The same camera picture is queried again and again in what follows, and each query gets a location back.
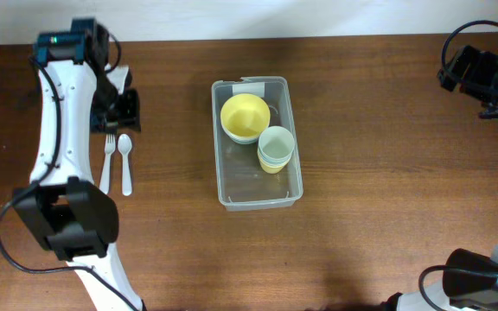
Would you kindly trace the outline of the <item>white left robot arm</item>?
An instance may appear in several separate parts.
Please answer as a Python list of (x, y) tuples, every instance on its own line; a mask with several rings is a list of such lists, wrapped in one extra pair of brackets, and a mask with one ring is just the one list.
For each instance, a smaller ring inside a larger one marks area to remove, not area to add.
[(115, 202), (96, 187), (90, 135), (141, 129), (131, 70), (109, 62), (116, 41), (93, 17), (67, 31), (39, 34), (30, 58), (42, 95), (41, 134), (26, 188), (15, 209), (37, 243), (75, 271), (98, 310), (143, 310), (118, 255)]

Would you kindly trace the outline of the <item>yellow plastic cup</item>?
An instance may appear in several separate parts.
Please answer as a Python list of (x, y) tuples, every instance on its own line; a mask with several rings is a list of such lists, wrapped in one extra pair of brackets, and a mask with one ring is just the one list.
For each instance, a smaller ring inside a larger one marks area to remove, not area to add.
[(267, 174), (277, 174), (278, 172), (280, 172), (286, 165), (287, 165), (288, 162), (283, 162), (283, 163), (279, 163), (279, 164), (273, 164), (273, 163), (269, 163), (269, 162), (266, 162), (265, 160), (259, 158), (259, 164), (260, 164), (260, 167), (267, 173)]

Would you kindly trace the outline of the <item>green plastic cup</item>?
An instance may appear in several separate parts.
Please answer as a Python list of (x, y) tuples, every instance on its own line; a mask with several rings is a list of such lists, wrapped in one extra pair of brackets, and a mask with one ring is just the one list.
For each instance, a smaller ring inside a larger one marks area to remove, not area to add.
[(268, 155), (265, 155), (260, 149), (257, 149), (257, 154), (259, 157), (259, 161), (266, 165), (267, 167), (275, 168), (275, 167), (280, 167), (280, 166), (285, 166), (292, 158), (292, 153), (289, 155), (280, 158), (280, 159), (274, 159), (269, 157)]

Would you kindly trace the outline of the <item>white plastic spoon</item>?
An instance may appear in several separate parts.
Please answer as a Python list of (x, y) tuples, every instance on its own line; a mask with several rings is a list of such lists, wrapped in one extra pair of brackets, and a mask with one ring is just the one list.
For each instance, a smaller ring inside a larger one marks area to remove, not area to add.
[(133, 148), (132, 141), (127, 134), (122, 134), (118, 138), (118, 151), (122, 156), (122, 194), (130, 196), (132, 194), (132, 181), (129, 163), (129, 155)]

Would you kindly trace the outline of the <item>white plastic cup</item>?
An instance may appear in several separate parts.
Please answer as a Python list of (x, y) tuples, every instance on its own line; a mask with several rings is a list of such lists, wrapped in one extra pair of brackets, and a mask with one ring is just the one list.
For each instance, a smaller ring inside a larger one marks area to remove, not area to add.
[(283, 163), (290, 160), (295, 146), (295, 138), (289, 130), (271, 126), (261, 133), (258, 151), (267, 162)]

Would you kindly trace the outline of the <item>yellow plastic bowl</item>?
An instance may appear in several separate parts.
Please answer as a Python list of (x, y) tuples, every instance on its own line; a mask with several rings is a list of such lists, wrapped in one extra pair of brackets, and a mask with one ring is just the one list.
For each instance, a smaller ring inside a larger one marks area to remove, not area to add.
[(257, 138), (271, 121), (268, 104), (251, 93), (229, 98), (220, 110), (220, 123), (227, 134), (242, 139)]

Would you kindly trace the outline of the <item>white plastic fork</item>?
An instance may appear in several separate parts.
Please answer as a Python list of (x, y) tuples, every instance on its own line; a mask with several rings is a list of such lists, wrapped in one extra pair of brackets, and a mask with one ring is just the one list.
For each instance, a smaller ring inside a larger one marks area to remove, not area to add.
[(104, 193), (108, 194), (110, 190), (110, 173), (111, 173), (111, 163), (112, 155), (116, 150), (116, 138), (114, 134), (107, 134), (105, 137), (105, 158), (103, 163), (103, 168), (99, 181), (99, 189)]

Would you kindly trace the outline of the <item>clear plastic container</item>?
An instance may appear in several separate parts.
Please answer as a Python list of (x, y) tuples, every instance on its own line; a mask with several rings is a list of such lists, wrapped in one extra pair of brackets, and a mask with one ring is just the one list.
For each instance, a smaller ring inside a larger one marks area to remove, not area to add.
[(276, 174), (266, 173), (258, 160), (256, 143), (239, 144), (220, 124), (220, 110), (239, 93), (262, 98), (271, 109), (271, 125), (296, 133), (288, 82), (280, 76), (243, 77), (238, 81), (219, 80), (212, 84), (214, 157), (218, 198), (229, 212), (292, 206), (303, 196), (303, 178), (297, 149), (286, 166)]

